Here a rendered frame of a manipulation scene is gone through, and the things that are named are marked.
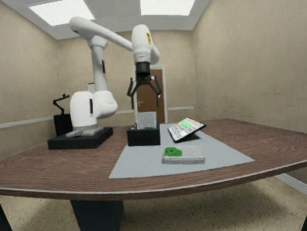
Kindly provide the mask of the status display panel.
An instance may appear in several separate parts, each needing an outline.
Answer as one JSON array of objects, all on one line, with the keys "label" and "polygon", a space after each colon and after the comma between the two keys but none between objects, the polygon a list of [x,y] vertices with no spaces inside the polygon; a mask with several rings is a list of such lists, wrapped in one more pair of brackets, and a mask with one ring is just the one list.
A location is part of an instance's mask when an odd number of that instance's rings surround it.
[{"label": "status display panel", "polygon": [[196,121],[191,118],[186,118],[181,122],[168,128],[175,143],[184,140],[186,137],[193,135],[199,130],[206,127],[206,124]]}]

